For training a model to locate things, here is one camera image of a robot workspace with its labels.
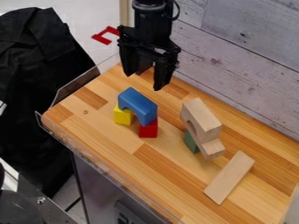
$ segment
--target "red block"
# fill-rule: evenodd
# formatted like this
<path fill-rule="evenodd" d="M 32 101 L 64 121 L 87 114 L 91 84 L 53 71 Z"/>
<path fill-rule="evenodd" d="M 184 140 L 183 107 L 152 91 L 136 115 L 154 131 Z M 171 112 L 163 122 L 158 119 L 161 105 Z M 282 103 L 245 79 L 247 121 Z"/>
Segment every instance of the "red block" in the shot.
<path fill-rule="evenodd" d="M 147 126 L 139 124 L 139 137 L 157 137 L 158 122 L 157 118 Z"/>

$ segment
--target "green block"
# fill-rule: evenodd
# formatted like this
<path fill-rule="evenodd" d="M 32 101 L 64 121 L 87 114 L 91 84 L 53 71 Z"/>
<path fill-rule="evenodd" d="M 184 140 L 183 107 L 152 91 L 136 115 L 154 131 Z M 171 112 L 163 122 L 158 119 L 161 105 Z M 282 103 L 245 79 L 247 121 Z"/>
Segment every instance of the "green block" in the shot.
<path fill-rule="evenodd" d="M 196 154 L 199 152 L 199 148 L 196 145 L 196 143 L 194 142 L 194 140 L 188 130 L 184 133 L 184 143 L 188 146 L 189 150 L 191 150 L 191 152 L 193 152 L 193 154 Z"/>

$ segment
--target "red object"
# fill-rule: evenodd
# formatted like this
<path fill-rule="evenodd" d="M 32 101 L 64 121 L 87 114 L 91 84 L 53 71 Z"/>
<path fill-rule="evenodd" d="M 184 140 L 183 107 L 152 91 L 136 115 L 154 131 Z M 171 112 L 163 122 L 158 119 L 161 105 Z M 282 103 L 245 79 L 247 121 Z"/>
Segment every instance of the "red object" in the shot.
<path fill-rule="evenodd" d="M 97 41 L 100 41 L 104 45 L 108 46 L 112 43 L 112 41 L 110 39 L 102 37 L 107 32 L 113 33 L 116 36 L 120 36 L 120 32 L 118 30 L 116 30 L 115 28 L 113 28 L 111 26 L 107 26 L 107 28 L 104 31 L 99 32 L 98 34 L 94 34 L 92 38 L 97 40 Z"/>
<path fill-rule="evenodd" d="M 157 118 L 147 126 L 139 124 L 139 137 L 157 137 L 158 121 Z"/>

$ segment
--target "yellow block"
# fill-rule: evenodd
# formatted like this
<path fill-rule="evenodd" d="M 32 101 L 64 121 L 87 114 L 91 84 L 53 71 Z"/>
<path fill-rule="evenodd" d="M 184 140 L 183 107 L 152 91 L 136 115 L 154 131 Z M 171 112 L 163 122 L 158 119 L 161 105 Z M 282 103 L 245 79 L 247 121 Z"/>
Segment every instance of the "yellow block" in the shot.
<path fill-rule="evenodd" d="M 115 123 L 123 125 L 131 125 L 133 122 L 134 113 L 129 108 L 121 110 L 118 104 L 115 105 Z"/>

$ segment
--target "screw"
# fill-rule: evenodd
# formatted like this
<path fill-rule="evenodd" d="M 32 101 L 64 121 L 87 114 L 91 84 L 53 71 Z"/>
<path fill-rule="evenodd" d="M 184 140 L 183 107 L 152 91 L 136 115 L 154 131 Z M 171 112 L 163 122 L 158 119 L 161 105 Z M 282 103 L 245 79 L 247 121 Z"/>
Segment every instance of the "screw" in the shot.
<path fill-rule="evenodd" d="M 45 198 L 39 197 L 37 202 L 38 202 L 38 204 L 43 205 L 43 204 L 45 204 Z"/>

